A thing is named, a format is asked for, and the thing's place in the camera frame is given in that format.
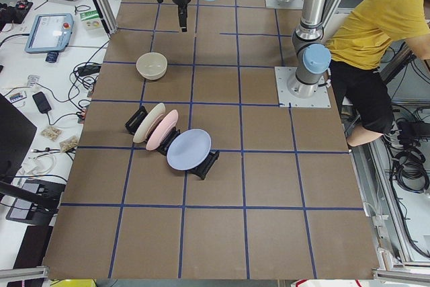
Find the black dish rack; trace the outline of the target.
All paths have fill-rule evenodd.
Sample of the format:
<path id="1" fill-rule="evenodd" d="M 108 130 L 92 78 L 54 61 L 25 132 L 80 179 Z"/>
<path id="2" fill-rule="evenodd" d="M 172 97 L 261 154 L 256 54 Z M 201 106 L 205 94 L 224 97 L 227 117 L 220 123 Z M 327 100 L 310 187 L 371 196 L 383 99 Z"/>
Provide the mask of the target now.
<path id="1" fill-rule="evenodd" d="M 126 130 L 134 137 L 134 134 L 143 121 L 143 119 L 147 116 L 147 114 L 150 111 L 147 111 L 145 107 L 141 106 L 138 108 L 138 110 L 131 116 L 131 118 L 125 123 Z M 183 132 L 181 132 L 179 129 L 176 128 L 176 126 L 170 131 L 170 133 L 167 135 L 167 137 L 162 141 L 160 146 L 155 149 L 154 151 L 158 151 L 160 154 L 167 157 L 167 151 L 169 149 L 170 144 Z M 210 149 L 210 152 L 208 156 L 205 158 L 205 160 L 199 164 L 198 166 L 185 170 L 188 173 L 194 174 L 198 176 L 200 179 L 204 180 L 206 178 L 207 173 L 212 168 L 213 164 L 216 162 L 216 160 L 219 158 L 219 151 L 212 152 Z"/>

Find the pink plate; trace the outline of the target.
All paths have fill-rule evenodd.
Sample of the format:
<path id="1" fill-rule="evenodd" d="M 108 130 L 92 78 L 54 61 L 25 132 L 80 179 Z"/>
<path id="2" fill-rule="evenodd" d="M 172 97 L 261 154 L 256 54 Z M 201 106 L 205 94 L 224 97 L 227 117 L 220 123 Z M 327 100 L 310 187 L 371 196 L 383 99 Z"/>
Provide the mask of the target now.
<path id="1" fill-rule="evenodd" d="M 170 131 L 176 126 L 179 119 L 177 110 L 171 110 L 154 129 L 146 143 L 146 150 L 153 151 L 157 149 L 162 141 L 167 137 Z"/>

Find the white ceramic bowl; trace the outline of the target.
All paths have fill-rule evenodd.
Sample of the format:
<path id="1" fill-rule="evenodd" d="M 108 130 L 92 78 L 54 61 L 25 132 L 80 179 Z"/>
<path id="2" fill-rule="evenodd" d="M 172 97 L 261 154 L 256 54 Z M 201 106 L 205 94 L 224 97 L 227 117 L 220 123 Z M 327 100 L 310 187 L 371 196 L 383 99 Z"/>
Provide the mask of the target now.
<path id="1" fill-rule="evenodd" d="M 167 71 L 167 59 L 158 52 L 149 52 L 136 61 L 137 71 L 150 81 L 155 81 L 164 76 Z"/>

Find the green white box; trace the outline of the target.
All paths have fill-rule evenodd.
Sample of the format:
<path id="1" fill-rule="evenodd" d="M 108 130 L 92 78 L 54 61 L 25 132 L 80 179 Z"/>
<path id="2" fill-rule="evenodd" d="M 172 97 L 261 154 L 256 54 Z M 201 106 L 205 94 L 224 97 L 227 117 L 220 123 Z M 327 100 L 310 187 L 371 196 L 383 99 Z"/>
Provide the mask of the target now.
<path id="1" fill-rule="evenodd" d="M 95 30 L 103 27 L 97 10 L 81 12 L 79 14 L 79 17 L 80 17 L 81 25 L 86 30 Z"/>

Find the black monitor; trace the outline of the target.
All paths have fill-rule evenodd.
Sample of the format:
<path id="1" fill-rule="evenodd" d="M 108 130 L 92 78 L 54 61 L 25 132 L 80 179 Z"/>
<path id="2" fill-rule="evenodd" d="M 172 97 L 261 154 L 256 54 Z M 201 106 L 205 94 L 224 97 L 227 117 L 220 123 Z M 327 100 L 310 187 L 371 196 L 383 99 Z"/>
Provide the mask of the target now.
<path id="1" fill-rule="evenodd" d="M 37 127 L 1 95 L 1 181 L 11 183 L 26 157 Z"/>

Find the person in yellow shirt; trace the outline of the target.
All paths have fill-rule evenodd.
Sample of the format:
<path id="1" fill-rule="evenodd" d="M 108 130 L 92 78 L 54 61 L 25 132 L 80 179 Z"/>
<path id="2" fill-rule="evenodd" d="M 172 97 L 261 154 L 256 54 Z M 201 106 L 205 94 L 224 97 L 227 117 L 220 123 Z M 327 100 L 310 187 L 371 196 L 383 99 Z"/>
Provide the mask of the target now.
<path id="1" fill-rule="evenodd" d="M 363 0 L 327 41 L 337 107 L 348 99 L 361 122 L 347 136 L 351 147 L 388 134 L 394 116 L 387 87 L 377 73 L 391 43 L 403 40 L 421 60 L 429 59 L 425 0 Z"/>

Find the black phone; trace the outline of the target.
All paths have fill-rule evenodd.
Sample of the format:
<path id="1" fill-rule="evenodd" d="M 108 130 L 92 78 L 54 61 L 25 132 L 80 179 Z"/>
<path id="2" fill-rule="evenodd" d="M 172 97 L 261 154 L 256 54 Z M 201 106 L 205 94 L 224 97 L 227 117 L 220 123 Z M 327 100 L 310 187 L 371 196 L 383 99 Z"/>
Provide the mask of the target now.
<path id="1" fill-rule="evenodd" d="M 41 114 L 47 114 L 51 109 L 51 105 L 47 100 L 45 94 L 41 91 L 33 94 L 34 103 Z"/>

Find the cream plate in rack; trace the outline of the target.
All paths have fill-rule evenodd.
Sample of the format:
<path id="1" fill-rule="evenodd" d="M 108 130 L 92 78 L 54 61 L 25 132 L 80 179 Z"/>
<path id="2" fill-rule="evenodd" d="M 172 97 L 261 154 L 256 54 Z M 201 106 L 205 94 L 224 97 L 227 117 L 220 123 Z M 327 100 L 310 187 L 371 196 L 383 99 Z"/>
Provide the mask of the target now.
<path id="1" fill-rule="evenodd" d="M 165 114 L 165 105 L 164 103 L 157 104 L 143 119 L 139 127 L 137 128 L 133 142 L 134 143 L 142 143 L 149 136 L 152 130 L 155 129 L 158 122 L 160 122 Z"/>

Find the light blue plate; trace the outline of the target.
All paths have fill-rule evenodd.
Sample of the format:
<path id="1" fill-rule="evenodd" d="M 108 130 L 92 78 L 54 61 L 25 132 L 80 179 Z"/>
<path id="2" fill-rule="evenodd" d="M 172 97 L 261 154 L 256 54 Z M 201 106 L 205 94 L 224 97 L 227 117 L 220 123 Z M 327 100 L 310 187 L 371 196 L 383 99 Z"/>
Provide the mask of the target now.
<path id="1" fill-rule="evenodd" d="M 167 162 L 176 170 L 192 169 L 205 160 L 211 146 L 211 137 L 205 130 L 187 130 L 170 144 L 167 151 Z"/>

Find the near blue teach pendant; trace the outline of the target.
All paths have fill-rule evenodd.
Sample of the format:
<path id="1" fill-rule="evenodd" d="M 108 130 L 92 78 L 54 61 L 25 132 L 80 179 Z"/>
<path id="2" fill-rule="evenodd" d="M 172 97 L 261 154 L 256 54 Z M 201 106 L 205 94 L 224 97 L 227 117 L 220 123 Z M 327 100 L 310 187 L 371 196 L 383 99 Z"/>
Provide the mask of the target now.
<path id="1" fill-rule="evenodd" d="M 69 13 L 39 14 L 26 42 L 27 53 L 62 52 L 69 44 L 74 20 Z"/>

